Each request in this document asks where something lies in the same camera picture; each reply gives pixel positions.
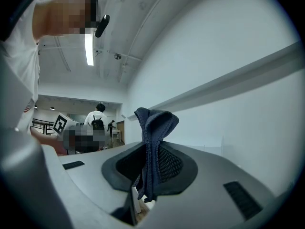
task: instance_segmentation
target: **person with backpack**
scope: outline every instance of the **person with backpack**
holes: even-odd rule
[[[102,103],[99,103],[96,105],[95,111],[90,112],[84,122],[84,125],[88,125],[92,128],[95,132],[95,135],[105,135],[105,127],[108,126],[108,119],[107,116],[103,113],[105,111],[106,107]],[[108,144],[108,141],[105,143],[102,143],[99,148],[97,146],[87,146],[82,147],[80,150],[82,152],[88,153],[88,152],[94,152],[98,150],[103,150]]]
[[[107,116],[103,113],[106,107],[102,103],[96,105],[95,111],[90,112],[84,122],[84,125],[89,125],[93,130],[105,130],[108,126]]]

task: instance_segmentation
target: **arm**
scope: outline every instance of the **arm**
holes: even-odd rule
[[[66,150],[63,148],[62,142],[57,141],[56,136],[44,135],[32,127],[30,128],[30,133],[32,134],[33,137],[35,137],[38,140],[38,142],[40,142],[40,144],[46,144],[52,146],[57,154],[62,154],[62,155],[67,154]]]
[[[90,115],[91,113],[89,113],[88,115],[87,115],[87,117],[86,117],[86,119],[85,119],[85,122],[84,122],[84,125],[89,125],[89,115]]]

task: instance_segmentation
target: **ceiling light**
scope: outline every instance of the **ceiling light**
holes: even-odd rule
[[[93,34],[85,34],[85,49],[86,49],[86,57],[87,64],[94,66],[93,63]]]

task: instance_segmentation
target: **blue fabric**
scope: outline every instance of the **blue fabric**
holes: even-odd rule
[[[150,202],[154,199],[153,188],[161,182],[159,144],[178,125],[179,119],[169,111],[138,108],[134,113],[142,129],[142,141],[146,144],[146,163],[134,186],[139,192],[138,199],[145,195],[145,202]]]

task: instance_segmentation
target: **person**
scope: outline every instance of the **person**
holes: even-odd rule
[[[110,137],[112,137],[112,129],[113,129],[113,128],[115,129],[115,127],[113,126],[113,123],[114,123],[114,120],[112,120],[112,121],[108,124],[108,130],[107,130],[107,131],[110,130]]]
[[[98,0],[34,0],[19,18],[6,41],[0,41],[0,54],[6,64],[32,92],[17,125],[41,144],[51,145],[65,154],[57,137],[40,134],[31,128],[35,102],[38,100],[38,44],[44,36],[85,33],[96,27]]]
[[[101,119],[105,128],[105,126],[108,125],[107,116],[103,113],[105,109],[106,107],[102,103],[97,104],[95,111],[92,111],[87,115],[84,125],[89,125],[92,127],[92,121]]]

